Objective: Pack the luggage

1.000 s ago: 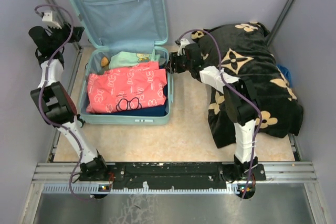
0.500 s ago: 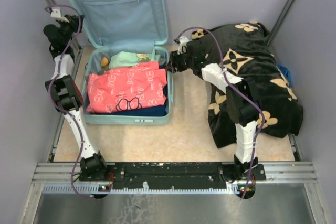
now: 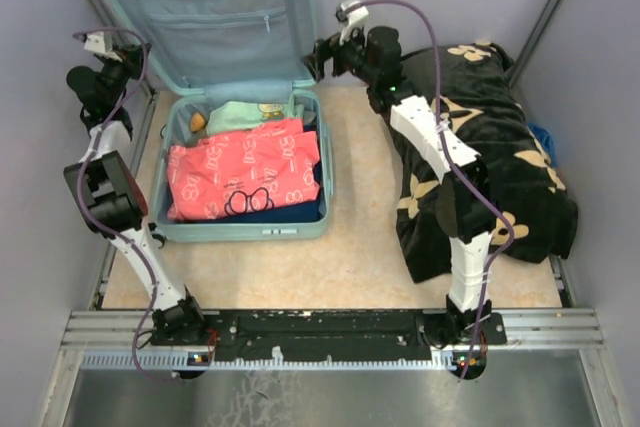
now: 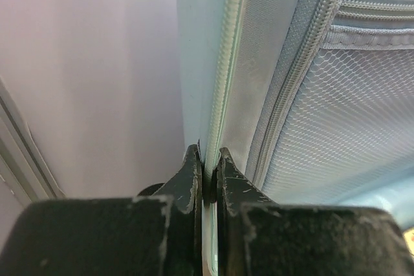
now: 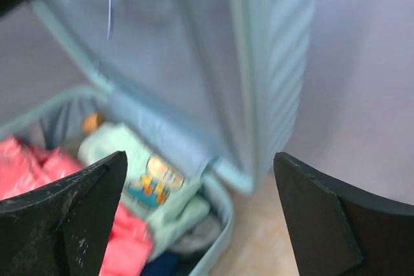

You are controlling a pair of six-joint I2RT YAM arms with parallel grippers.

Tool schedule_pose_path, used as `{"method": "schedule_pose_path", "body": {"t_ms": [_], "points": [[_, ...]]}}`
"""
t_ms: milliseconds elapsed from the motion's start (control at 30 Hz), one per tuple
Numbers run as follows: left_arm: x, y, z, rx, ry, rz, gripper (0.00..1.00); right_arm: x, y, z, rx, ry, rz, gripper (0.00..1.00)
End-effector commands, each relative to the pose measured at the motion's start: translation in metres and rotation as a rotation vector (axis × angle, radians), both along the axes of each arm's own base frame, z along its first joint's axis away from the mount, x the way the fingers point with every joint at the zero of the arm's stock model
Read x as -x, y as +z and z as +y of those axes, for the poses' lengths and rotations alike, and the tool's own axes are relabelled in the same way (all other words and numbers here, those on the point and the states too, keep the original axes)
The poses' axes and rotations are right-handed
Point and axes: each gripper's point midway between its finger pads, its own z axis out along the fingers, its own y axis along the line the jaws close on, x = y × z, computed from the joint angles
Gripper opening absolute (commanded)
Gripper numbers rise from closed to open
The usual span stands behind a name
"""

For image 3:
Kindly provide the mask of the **small orange round object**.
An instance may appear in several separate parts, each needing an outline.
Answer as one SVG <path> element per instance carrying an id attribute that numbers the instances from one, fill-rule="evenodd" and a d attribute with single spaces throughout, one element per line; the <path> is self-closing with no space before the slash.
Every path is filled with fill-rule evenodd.
<path id="1" fill-rule="evenodd" d="M 199 132 L 206 128 L 207 118 L 200 112 L 194 113 L 189 122 L 189 128 L 192 133 Z"/>

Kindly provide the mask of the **light green cartoon cloth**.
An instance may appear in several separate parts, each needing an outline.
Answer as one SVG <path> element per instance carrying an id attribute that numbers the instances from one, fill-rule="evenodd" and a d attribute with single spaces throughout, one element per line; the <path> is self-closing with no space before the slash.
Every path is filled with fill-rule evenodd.
<path id="1" fill-rule="evenodd" d="M 229 101 L 214 109 L 206 124 L 206 133 L 216 135 L 225 132 L 251 130 L 271 121 L 281 121 L 304 116 L 302 104 L 253 103 Z"/>

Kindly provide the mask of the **light teal hardshell suitcase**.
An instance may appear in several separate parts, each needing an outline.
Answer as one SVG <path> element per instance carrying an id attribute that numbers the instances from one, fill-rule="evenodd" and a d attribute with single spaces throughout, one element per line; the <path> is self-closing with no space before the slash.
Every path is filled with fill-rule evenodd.
<path id="1" fill-rule="evenodd" d="M 107 0 L 119 23 L 151 45 L 150 64 L 177 96 L 165 125 L 151 194 L 159 235 L 178 242 L 312 239 L 329 223 L 331 139 L 302 58 L 315 39 L 312 0 Z M 192 114 L 230 100 L 293 100 L 311 116 L 321 160 L 320 219 L 309 223 L 187 224 L 168 218 L 169 149 L 188 137 Z"/>

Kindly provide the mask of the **pink printed garment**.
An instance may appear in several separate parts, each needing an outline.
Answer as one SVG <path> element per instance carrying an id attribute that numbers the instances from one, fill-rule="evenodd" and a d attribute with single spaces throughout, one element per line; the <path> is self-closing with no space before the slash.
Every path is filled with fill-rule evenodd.
<path id="1" fill-rule="evenodd" d="M 204 138 L 169 149 L 172 221 L 218 220 L 315 201 L 317 134 L 300 119 Z"/>

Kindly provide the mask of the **dark blue shirt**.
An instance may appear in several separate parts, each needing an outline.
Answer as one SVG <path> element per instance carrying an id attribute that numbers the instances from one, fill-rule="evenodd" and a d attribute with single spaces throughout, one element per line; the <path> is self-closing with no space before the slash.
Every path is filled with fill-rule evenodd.
<path id="1" fill-rule="evenodd" d="M 246 211 L 236 215 L 217 215 L 196 220 L 183 220 L 183 223 L 195 224 L 250 224 L 250 223 L 309 223 L 320 219 L 320 201 L 318 199 L 274 208 Z"/>

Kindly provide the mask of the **black floral fleece blanket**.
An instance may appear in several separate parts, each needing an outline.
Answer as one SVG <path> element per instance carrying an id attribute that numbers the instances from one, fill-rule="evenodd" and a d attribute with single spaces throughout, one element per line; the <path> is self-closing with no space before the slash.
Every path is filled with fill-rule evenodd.
<path id="1" fill-rule="evenodd" d="M 513 59 L 496 43 L 476 42 L 420 49 L 402 58 L 404 75 L 427 100 L 441 94 L 439 111 L 454 134 L 474 148 L 499 189 L 491 248 L 540 263 L 566 259 L 575 242 L 579 210 L 553 167 L 550 155 L 527 125 L 509 87 Z M 402 162 L 396 233 L 413 282 L 451 270 L 449 239 L 435 214 L 438 182 L 430 166 L 399 133 L 391 134 Z"/>

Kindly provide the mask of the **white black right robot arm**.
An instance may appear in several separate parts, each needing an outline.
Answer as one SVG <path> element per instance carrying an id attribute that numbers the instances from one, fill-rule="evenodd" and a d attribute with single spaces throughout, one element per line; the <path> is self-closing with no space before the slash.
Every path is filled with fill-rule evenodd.
<path id="1" fill-rule="evenodd" d="M 481 155 L 462 142 L 449 122 L 404 75 L 398 32 L 390 27 L 357 28 L 315 41 L 303 63 L 312 77 L 353 74 L 367 86 L 372 109 L 389 119 L 435 173 L 439 183 L 436 219 L 449 239 L 451 287 L 446 297 L 447 344 L 479 342 L 482 323 L 491 316 L 487 294 L 489 253 L 498 209 Z"/>

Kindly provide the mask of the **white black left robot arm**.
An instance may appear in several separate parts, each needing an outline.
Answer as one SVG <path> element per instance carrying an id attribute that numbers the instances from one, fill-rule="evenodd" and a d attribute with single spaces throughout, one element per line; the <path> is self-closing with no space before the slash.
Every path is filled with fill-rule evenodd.
<path id="1" fill-rule="evenodd" d="M 145 76 L 150 49 L 148 43 L 98 47 L 92 54 L 101 62 L 100 70 L 77 66 L 67 73 L 67 85 L 81 103 L 89 146 L 77 163 L 64 168 L 63 176 L 88 228 L 121 253 L 147 291 L 150 342 L 187 345 L 206 336 L 208 320 L 167 269 L 148 221 L 147 202 L 120 153 L 133 135 L 122 106 L 127 85 Z"/>

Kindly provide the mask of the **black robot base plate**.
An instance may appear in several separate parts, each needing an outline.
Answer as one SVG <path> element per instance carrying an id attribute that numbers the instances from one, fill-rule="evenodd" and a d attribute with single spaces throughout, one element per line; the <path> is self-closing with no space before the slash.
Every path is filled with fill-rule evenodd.
<path id="1" fill-rule="evenodd" d="M 443 310 L 221 310 L 204 314 L 201 325 L 186 331 L 153 329 L 153 346 L 219 350 L 224 360 L 264 359 L 278 347 L 288 360 L 426 360 L 447 346 L 470 342 L 504 345 L 502 316 L 484 318 L 473 337 L 473 321 L 457 320 Z"/>

